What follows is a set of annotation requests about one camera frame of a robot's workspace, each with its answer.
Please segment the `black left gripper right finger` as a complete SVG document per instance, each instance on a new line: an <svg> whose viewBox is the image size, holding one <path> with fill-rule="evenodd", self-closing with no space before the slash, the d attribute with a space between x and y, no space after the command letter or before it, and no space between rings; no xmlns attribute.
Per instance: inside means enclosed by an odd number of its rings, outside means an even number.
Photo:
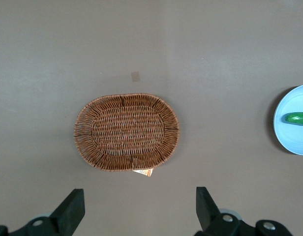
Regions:
<svg viewBox="0 0 303 236"><path fill-rule="evenodd" d="M197 236L290 236L281 223L259 220L255 226L245 223L233 210L218 208L206 187L196 188L196 213L201 225Z"/></svg>

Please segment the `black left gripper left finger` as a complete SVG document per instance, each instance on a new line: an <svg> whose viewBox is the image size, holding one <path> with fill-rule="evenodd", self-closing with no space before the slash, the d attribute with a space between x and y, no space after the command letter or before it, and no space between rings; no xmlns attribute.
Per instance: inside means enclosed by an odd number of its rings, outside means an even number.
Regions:
<svg viewBox="0 0 303 236"><path fill-rule="evenodd" d="M10 236L71 236L85 216L83 189L74 189L50 214L31 220Z"/></svg>

